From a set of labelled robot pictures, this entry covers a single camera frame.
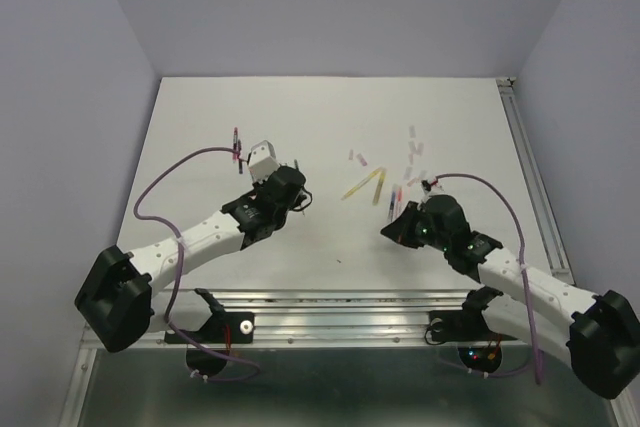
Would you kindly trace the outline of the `dark blue pen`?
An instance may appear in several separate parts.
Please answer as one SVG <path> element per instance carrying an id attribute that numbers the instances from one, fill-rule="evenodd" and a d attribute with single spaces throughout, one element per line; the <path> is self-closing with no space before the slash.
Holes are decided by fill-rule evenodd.
<path id="1" fill-rule="evenodd" d="M 395 218 L 397 192 L 398 192 L 398 186 L 394 184 L 391 189 L 389 208 L 388 208 L 388 214 L 387 214 L 387 221 L 389 223 L 391 223 Z"/>

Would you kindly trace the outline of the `purple pen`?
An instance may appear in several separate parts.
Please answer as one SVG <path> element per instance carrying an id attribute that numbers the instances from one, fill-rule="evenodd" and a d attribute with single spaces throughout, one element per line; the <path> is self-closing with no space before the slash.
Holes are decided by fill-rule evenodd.
<path id="1" fill-rule="evenodd" d="M 244 159 L 242 157 L 242 141 L 239 139 L 237 142 L 237 163 L 238 163 L 238 172 L 240 175 L 244 173 Z"/>

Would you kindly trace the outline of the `yellow pen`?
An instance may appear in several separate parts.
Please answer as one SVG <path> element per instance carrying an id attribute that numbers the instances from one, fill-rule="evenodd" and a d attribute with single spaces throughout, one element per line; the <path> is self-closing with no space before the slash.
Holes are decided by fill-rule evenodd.
<path id="1" fill-rule="evenodd" d="M 381 194 L 382 194 L 382 190 L 384 187 L 384 183 L 386 180 L 386 168 L 381 168 L 380 169 L 380 173 L 379 173 L 379 177 L 378 177 L 378 181 L 376 184 L 376 189 L 374 192 L 374 197 L 372 199 L 372 205 L 373 206 L 377 206 L 380 202 L 380 198 L 381 198 Z"/>
<path id="2" fill-rule="evenodd" d="M 376 178 L 377 176 L 379 176 L 381 173 L 385 172 L 385 168 L 384 167 L 379 167 L 377 169 L 375 169 L 374 171 L 372 171 L 370 174 L 368 174 L 364 179 L 362 179 L 360 182 L 358 182 L 355 186 L 353 186 L 351 189 L 349 189 L 342 197 L 341 200 L 345 200 L 349 197 L 351 197 L 353 194 L 355 194 L 358 190 L 360 190 L 361 188 L 363 188 L 367 183 L 369 183 L 370 181 L 372 181 L 374 178 Z"/>

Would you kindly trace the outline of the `magenta pen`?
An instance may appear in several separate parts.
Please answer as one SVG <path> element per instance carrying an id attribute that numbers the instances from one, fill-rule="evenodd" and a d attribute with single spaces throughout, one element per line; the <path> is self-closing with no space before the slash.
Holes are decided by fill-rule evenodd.
<path id="1" fill-rule="evenodd" d="M 238 159 L 238 142 L 239 142 L 239 130 L 238 130 L 238 127 L 234 127 L 233 142 L 232 142 L 232 148 L 233 148 L 232 158 L 234 162 L 236 162 Z"/>

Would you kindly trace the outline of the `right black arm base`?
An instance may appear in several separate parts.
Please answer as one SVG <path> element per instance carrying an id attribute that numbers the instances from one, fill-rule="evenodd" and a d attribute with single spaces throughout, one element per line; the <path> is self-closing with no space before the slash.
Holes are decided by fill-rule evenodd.
<path id="1" fill-rule="evenodd" d="M 503 360 L 502 341 L 511 337 L 492 331 L 482 316 L 489 302 L 500 296 L 496 289 L 482 287 L 471 290 L 460 309 L 430 311 L 424 331 L 425 343 L 429 346 L 458 343 L 460 367 L 470 374 L 486 378 L 515 375 L 517 371 L 499 371 Z"/>

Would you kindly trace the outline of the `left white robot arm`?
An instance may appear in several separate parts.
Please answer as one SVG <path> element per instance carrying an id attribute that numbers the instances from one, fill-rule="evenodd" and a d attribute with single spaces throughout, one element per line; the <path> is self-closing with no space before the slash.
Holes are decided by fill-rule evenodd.
<path id="1" fill-rule="evenodd" d="M 306 177 L 280 166 L 253 189 L 188 230 L 129 252 L 102 250 L 74 305 L 110 353 L 146 334 L 152 299 L 175 280 L 224 255 L 240 252 L 281 229 L 307 198 Z"/>

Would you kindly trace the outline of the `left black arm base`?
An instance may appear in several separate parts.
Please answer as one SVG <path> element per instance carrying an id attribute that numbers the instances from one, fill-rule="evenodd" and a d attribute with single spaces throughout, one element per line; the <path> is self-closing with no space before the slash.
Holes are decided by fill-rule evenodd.
<path id="1" fill-rule="evenodd" d="M 260 366 L 232 352 L 234 346 L 253 342 L 255 315 L 251 311 L 229 312 L 207 289 L 196 288 L 194 294 L 207 306 L 207 311 L 191 329 L 169 323 L 164 340 L 187 347 L 186 366 L 192 378 L 204 383 L 241 382 L 261 373 Z"/>

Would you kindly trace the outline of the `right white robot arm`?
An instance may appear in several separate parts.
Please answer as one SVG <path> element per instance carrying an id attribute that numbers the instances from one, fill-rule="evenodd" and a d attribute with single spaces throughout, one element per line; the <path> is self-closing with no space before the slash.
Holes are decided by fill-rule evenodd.
<path id="1" fill-rule="evenodd" d="M 526 342 L 564 362 L 604 399 L 638 377 L 639 319 L 622 294 L 596 294 L 523 265 L 499 241 L 472 230 L 453 197 L 408 202 L 381 234 L 404 247 L 439 250 L 454 271 L 481 284 L 482 303 L 460 313 L 466 334 L 492 331 Z"/>

